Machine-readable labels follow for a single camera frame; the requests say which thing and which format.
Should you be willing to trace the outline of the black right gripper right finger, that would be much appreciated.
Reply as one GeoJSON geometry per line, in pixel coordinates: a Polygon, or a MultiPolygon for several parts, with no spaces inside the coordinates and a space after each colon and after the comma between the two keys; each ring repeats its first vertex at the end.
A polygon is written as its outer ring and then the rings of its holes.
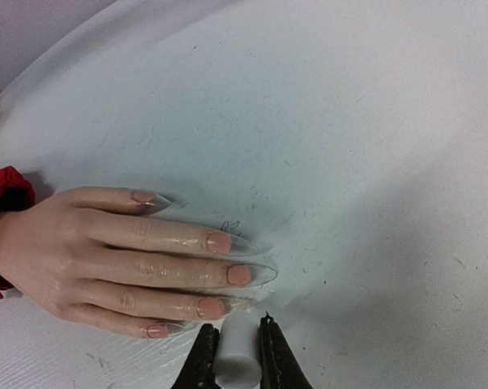
{"type": "Polygon", "coordinates": [[[280,326],[269,313],[260,319],[259,351],[262,389],[313,389],[280,326]]]}

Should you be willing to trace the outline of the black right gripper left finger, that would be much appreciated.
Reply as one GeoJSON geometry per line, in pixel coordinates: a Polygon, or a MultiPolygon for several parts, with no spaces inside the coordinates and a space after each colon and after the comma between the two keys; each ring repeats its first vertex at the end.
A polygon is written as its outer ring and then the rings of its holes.
{"type": "Polygon", "coordinates": [[[173,389],[219,389],[213,362],[220,332],[212,324],[204,324],[173,384],[173,389]]]}

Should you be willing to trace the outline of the white nail polish cap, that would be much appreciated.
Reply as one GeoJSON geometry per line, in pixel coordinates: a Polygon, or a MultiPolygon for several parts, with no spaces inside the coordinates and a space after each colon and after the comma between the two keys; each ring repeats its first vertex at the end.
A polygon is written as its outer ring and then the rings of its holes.
{"type": "Polygon", "coordinates": [[[213,362],[220,388],[257,388],[263,372],[259,356],[259,321],[250,313],[236,312],[221,325],[213,362]]]}

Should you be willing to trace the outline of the mannequin hand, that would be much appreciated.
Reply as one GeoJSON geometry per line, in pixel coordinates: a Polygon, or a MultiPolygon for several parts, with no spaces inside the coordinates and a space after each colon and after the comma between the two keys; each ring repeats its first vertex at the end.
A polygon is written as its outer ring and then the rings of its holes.
{"type": "Polygon", "coordinates": [[[82,187],[0,212],[0,276],[56,318],[166,339],[247,301],[228,289],[272,282],[244,239],[155,217],[157,194],[82,187]]]}

